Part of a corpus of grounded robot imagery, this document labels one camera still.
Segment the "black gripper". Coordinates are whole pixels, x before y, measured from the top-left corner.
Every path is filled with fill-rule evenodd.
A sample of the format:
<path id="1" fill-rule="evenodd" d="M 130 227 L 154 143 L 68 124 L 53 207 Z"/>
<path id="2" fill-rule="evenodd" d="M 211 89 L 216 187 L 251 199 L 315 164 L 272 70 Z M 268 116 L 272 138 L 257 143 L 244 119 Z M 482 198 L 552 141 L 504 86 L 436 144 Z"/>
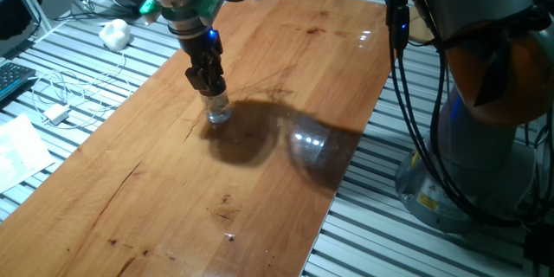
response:
<path id="1" fill-rule="evenodd" d="M 193 88 L 199 92 L 208 92 L 210 89 L 225 91 L 226 82 L 222 76 L 221 65 L 222 42 L 219 32 L 209 28 L 199 36 L 178 40 L 181 49 L 190 57 L 192 67 L 185 71 L 185 76 Z M 205 56 L 211 60 L 209 78 L 201 67 Z"/>

